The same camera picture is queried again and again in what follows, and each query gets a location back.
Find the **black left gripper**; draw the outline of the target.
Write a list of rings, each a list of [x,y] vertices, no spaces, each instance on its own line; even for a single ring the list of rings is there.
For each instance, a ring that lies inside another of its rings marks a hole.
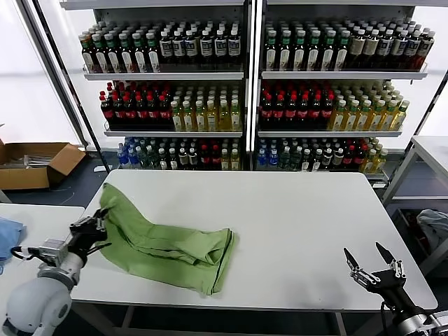
[[[96,245],[105,241],[105,220],[108,208],[98,209],[92,217],[86,217],[70,224],[71,238],[69,252],[87,252],[88,255],[110,246],[111,243]]]

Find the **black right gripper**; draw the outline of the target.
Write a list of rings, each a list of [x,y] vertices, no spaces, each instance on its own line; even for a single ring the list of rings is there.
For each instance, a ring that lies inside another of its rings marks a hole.
[[[344,248],[346,263],[350,268],[353,280],[364,287],[367,292],[378,294],[382,297],[388,308],[392,310],[406,310],[412,307],[412,300],[404,290],[406,280],[403,261],[396,259],[392,253],[379,242],[375,246],[390,269],[367,273],[363,269],[357,269],[357,262],[347,248]]]

